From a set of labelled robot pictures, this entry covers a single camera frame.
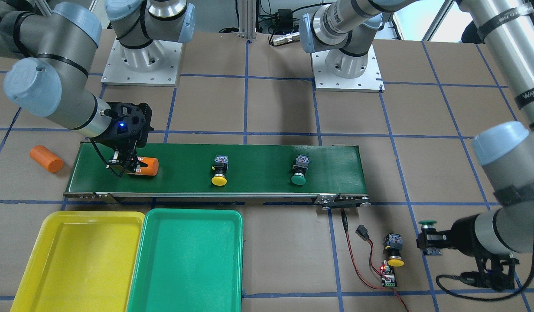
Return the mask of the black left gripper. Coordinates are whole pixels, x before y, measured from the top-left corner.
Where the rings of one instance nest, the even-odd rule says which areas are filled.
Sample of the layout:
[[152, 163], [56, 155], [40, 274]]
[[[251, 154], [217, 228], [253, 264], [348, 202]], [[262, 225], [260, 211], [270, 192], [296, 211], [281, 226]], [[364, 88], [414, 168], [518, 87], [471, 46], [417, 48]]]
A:
[[418, 249], [425, 256], [441, 256], [442, 248], [458, 250], [467, 256], [483, 252], [484, 247], [475, 233], [476, 218], [476, 216], [461, 218], [447, 231], [422, 230], [417, 236]]

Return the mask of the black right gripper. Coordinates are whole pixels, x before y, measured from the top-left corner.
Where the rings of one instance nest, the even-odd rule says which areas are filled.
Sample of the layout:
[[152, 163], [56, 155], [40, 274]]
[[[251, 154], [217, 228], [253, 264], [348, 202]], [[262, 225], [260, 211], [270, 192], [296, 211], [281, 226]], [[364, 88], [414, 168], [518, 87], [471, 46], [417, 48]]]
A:
[[108, 102], [109, 109], [101, 109], [101, 117], [109, 117], [106, 130], [92, 140], [113, 149], [107, 166], [113, 169], [127, 169], [135, 173], [140, 167], [137, 148], [144, 148], [151, 127], [152, 109], [147, 103], [133, 104], [118, 101]]

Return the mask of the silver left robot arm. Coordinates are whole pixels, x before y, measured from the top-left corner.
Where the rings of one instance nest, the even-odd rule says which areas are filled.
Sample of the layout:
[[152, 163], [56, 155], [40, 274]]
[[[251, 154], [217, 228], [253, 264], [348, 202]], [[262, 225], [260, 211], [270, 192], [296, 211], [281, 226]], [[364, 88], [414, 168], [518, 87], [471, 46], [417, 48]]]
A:
[[146, 101], [152, 142], [360, 146], [376, 202], [475, 204], [479, 221], [456, 221], [448, 245], [469, 252], [474, 235], [493, 250], [532, 247], [534, 132], [483, 44], [376, 40], [385, 90], [320, 91], [310, 56], [198, 33], [175, 88], [113, 87], [105, 98]]

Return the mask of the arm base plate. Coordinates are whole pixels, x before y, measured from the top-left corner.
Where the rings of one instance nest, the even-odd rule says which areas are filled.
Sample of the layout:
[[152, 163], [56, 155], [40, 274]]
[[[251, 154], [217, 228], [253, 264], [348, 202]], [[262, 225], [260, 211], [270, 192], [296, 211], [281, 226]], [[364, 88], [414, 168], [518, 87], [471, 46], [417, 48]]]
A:
[[176, 87], [184, 44], [152, 41], [141, 49], [128, 49], [114, 40], [101, 82], [116, 86]]
[[360, 57], [342, 51], [311, 54], [315, 87], [318, 91], [383, 92], [385, 90], [374, 46]]

